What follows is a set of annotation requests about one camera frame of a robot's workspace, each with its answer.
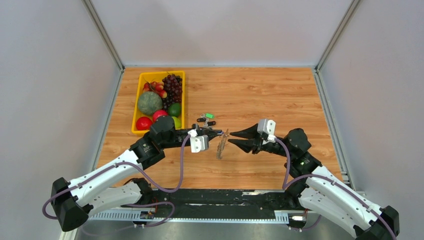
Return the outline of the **clear keyring holder with rings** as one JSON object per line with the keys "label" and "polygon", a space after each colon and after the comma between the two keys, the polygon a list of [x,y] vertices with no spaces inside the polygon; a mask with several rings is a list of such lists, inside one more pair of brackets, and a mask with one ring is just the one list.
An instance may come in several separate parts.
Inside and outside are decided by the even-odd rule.
{"label": "clear keyring holder with rings", "polygon": [[217,151],[216,151],[216,158],[218,160],[222,160],[223,159],[223,151],[225,149],[227,140],[229,136],[224,136],[224,137],[220,137],[220,142],[217,146]]}

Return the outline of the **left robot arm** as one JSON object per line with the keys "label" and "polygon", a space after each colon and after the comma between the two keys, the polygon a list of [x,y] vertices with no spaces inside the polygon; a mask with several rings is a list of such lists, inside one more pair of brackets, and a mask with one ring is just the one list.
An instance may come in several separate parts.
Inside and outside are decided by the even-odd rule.
{"label": "left robot arm", "polygon": [[45,217],[57,220],[63,232],[68,232],[104,210],[135,203],[147,207],[153,201],[150,190],[134,182],[123,187],[113,187],[113,184],[135,173],[144,175],[145,169],[165,158],[165,149],[179,147],[183,151],[189,146],[193,153],[198,153],[207,150],[209,141],[222,134],[222,130],[197,124],[191,128],[176,129],[171,116],[161,116],[143,137],[114,160],[71,180],[56,179],[47,201],[54,215],[47,214],[46,205],[42,212]]}

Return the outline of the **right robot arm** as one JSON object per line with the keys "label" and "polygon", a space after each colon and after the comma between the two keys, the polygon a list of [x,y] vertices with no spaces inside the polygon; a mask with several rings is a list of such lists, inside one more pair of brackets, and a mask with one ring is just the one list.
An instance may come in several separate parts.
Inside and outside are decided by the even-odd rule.
{"label": "right robot arm", "polygon": [[282,189],[286,204],[316,212],[356,240],[395,240],[400,233],[399,212],[381,207],[344,184],[310,152],[302,128],[275,135],[276,123],[262,119],[244,130],[231,132],[229,142],[246,153],[267,152],[286,157]]}

